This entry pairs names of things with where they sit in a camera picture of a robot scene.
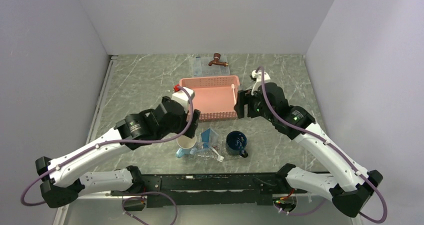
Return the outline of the light blue white mug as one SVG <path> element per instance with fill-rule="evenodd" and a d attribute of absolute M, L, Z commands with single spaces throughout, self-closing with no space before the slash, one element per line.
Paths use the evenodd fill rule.
<path fill-rule="evenodd" d="M 180 159 L 184 155 L 194 155 L 197 149 L 197 137 L 189 138 L 187 136 L 180 136 L 176 139 L 178 150 L 175 153 L 175 156 Z"/>

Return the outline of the blue toothpaste tube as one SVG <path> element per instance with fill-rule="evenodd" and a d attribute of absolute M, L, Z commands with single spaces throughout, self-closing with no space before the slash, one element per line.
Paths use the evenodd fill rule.
<path fill-rule="evenodd" d="M 211 128 L 206 129 L 200 134 L 202 148 L 207 149 L 211 145 Z"/>

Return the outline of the grey blue toothbrush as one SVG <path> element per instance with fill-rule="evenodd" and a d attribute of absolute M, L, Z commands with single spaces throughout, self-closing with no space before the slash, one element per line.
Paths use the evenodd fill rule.
<path fill-rule="evenodd" d="M 196 155 L 199 153 L 205 153 L 211 149 L 211 144 L 209 142 L 197 142 L 189 151 L 190 155 Z"/>

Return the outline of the dark blue mug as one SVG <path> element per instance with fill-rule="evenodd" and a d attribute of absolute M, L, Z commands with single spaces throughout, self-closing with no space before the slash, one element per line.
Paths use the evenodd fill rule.
<path fill-rule="evenodd" d="M 242 158 L 247 158 L 249 156 L 246 150 L 247 143 L 248 140 L 244 133 L 240 131 L 231 131 L 226 136 L 225 148 L 228 154 L 231 156 L 241 156 Z"/>

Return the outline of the clear textured acrylic tray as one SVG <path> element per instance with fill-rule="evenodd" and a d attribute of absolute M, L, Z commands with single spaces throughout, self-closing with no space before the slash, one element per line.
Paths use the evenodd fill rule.
<path fill-rule="evenodd" d="M 200 143 L 195 154 L 210 153 L 214 154 L 219 162 L 223 162 L 226 156 L 240 156 L 247 158 L 247 138 L 239 131 L 230 132 L 224 140 L 223 151 L 219 151 L 219 136 L 212 130 L 207 130 L 200 135 Z"/>

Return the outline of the white red-capped toothpaste tube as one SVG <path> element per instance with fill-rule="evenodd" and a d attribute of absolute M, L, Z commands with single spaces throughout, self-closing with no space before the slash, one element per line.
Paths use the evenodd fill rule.
<path fill-rule="evenodd" d="M 220 136 L 216 131 L 214 131 L 212 128 L 210 129 L 209 134 L 209 143 L 212 147 L 216 147 L 219 144 Z"/>

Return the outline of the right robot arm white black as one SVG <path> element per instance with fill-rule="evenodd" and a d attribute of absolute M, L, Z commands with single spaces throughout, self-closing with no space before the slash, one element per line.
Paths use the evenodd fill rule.
<path fill-rule="evenodd" d="M 346 155 L 307 110 L 288 103 L 281 87 L 269 82 L 258 90 L 240 90 L 234 110 L 240 119 L 264 118 L 279 133 L 308 150 L 328 171 L 327 175 L 314 173 L 287 163 L 275 174 L 275 185 L 280 192 L 294 189 L 321 196 L 351 218 L 361 214 L 364 205 L 376 194 L 383 215 L 373 222 L 382 223 L 386 219 L 387 203 L 378 190 L 382 174 L 367 170 Z"/>

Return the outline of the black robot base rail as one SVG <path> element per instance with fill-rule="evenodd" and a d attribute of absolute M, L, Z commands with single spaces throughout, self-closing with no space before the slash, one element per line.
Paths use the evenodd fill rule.
<path fill-rule="evenodd" d="M 162 208 L 172 203 L 159 195 L 171 197 L 178 206 L 255 204 L 271 206 L 274 200 L 296 192 L 276 177 L 274 172 L 144 174 L 142 192 L 147 192 L 147 208 Z"/>

